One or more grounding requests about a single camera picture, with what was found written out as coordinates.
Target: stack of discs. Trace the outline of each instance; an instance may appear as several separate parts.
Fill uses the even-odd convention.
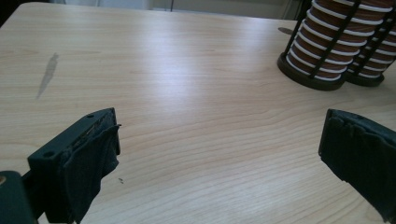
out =
[[[341,87],[344,82],[343,74],[361,48],[367,44],[369,37],[375,33],[376,26],[381,24],[386,13],[392,10],[393,0],[361,1],[353,12],[351,9],[354,4],[354,1],[347,0],[312,1],[312,7],[306,12],[306,18],[293,37],[289,51],[281,55],[285,57],[286,65],[278,62],[285,75],[318,90],[336,90]],[[354,14],[345,24],[351,11]],[[340,31],[342,26],[346,27],[343,33]],[[314,76],[311,82],[315,84],[299,81],[301,75]]]
[[[382,26],[386,26],[385,23],[394,24],[395,18],[384,22]],[[384,37],[380,43],[377,43],[380,41],[381,35],[384,35]],[[396,26],[393,25],[387,34],[385,29],[381,28],[364,47],[353,64],[349,66],[346,78],[349,82],[358,85],[377,86],[384,79],[382,73],[393,63],[395,57]]]

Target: mark on table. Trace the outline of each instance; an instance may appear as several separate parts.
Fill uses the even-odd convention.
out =
[[[292,35],[293,31],[291,29],[285,28],[285,27],[279,27],[277,28],[280,32],[282,32],[283,34],[287,34],[287,35]]]
[[[41,85],[40,85],[40,89],[38,90],[38,94],[36,99],[40,98],[41,94],[43,94],[43,92],[46,90],[47,86],[50,83],[50,80],[53,77],[53,74],[55,73],[56,70],[56,65],[58,64],[58,54],[54,53],[52,55],[52,57],[49,59],[49,62],[47,63],[47,69],[46,69],[46,73],[43,76],[43,79],[41,80]]]

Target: wooden table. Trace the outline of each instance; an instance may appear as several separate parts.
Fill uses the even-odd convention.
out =
[[[382,223],[318,144],[328,108],[396,130],[395,67],[378,88],[303,87],[276,66],[294,24],[22,5],[0,29],[0,170],[114,106],[120,165],[83,223]]]

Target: light wood tabletop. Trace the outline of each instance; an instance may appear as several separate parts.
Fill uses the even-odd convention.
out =
[[[396,69],[315,91],[276,60],[295,21],[32,3],[0,29],[0,170],[115,107],[120,165],[82,223],[383,223],[320,160],[328,108],[396,130]],[[47,223],[45,216],[40,223]]]

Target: coffee capsule holder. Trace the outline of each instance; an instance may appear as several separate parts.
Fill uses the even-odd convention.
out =
[[[312,6],[310,0],[308,0],[308,1],[304,0],[301,12],[298,16],[297,24],[294,27],[294,30],[293,30],[293,33],[289,40],[289,43],[286,46],[285,51],[280,54],[280,56],[277,60],[277,66],[282,71],[282,73],[301,85],[304,85],[311,89],[320,90],[320,91],[335,91],[335,90],[341,88],[341,86],[344,84],[345,81],[348,81],[350,83],[354,83],[357,85],[361,85],[361,86],[366,86],[366,87],[378,86],[384,80],[384,76],[382,75],[382,73],[377,78],[362,77],[359,75],[359,73],[361,72],[361,69],[369,62],[370,58],[373,56],[375,51],[381,45],[382,41],[387,37],[387,35],[391,31],[392,27],[395,25],[396,12],[395,12],[394,7],[391,12],[388,12],[386,14],[386,16],[383,20],[384,22],[382,22],[380,25],[377,25],[377,27],[375,27],[375,33],[368,38],[367,44],[361,47],[361,51],[362,51],[368,44],[370,44],[370,43],[372,44],[371,49],[366,51],[365,57],[359,63],[359,65],[356,69],[354,69],[353,71],[351,69],[349,69],[350,66],[353,64],[353,63],[351,63],[348,66],[347,70],[344,73],[342,73],[341,77],[338,78],[337,80],[327,81],[327,80],[321,80],[319,78],[316,78],[316,76],[318,75],[319,69],[321,68],[323,63],[326,61],[326,59],[329,57],[335,44],[340,39],[341,35],[344,33],[345,29],[347,28],[347,26],[349,25],[351,20],[354,18],[360,5],[361,5],[361,0],[354,1],[353,6],[349,10],[349,13],[346,15],[345,22],[339,27],[338,31],[332,37],[332,40],[330,41],[329,46],[327,46],[326,50],[321,55],[320,59],[318,60],[318,63],[316,63],[316,65],[315,65],[315,68],[312,70],[312,72],[309,75],[306,75],[300,71],[297,71],[295,68],[293,68],[287,62],[287,59],[286,59],[286,57],[290,51],[290,48],[293,45],[293,41],[296,38],[296,36],[300,30],[300,26],[306,17],[306,11],[309,8],[311,8],[311,6]],[[377,38],[378,38],[377,41],[373,40],[374,36],[377,36]],[[359,54],[357,54],[354,57],[353,62],[356,61],[357,57],[359,57]]]

